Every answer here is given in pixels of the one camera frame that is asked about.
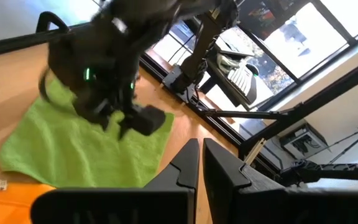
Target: green led light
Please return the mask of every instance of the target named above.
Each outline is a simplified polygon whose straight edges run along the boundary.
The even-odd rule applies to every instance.
[[[91,79],[91,70],[90,70],[90,68],[87,68],[87,69],[85,70],[85,77],[84,77],[84,79],[87,80],[87,81]]]

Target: wooden table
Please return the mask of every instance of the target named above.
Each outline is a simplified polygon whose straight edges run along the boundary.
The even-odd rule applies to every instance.
[[[46,63],[46,45],[0,55],[0,148],[28,107],[38,97],[37,83],[40,72]],[[158,171],[167,166],[190,138],[197,138],[200,145],[202,145],[203,138],[213,138],[233,154],[237,154],[237,149],[233,145],[229,144],[192,110],[181,106],[181,103],[177,102],[170,94],[160,89],[159,82],[147,72],[141,70],[140,74],[142,78],[136,85],[137,100],[143,104],[152,104],[175,115],[172,134]],[[212,223],[212,221],[202,173],[201,166],[196,220],[197,223],[204,224]],[[7,179],[11,182],[35,182],[34,179],[24,174],[2,173],[1,170],[0,179]]]

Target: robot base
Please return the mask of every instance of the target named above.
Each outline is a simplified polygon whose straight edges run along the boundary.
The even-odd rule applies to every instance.
[[[162,80],[162,83],[168,88],[172,93],[176,93],[176,96],[179,97],[185,103],[189,103],[188,99],[191,99],[193,93],[195,92],[195,84],[192,83],[183,93],[177,93],[172,87],[172,83],[179,77],[181,74],[180,66],[175,65],[173,70]]]

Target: orange cloth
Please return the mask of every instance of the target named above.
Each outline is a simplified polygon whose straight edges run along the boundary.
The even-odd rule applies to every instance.
[[[54,188],[45,184],[7,184],[0,191],[0,223],[30,224],[30,208],[33,201]]]

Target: green towel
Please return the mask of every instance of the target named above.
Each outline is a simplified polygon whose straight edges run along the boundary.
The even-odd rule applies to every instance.
[[[48,93],[57,103],[71,105],[73,95],[59,81],[51,82]],[[151,136],[130,130],[118,141],[122,118],[122,113],[114,114],[104,133],[38,98],[2,146],[0,167],[58,188],[143,187],[156,175],[174,117],[167,114]]]

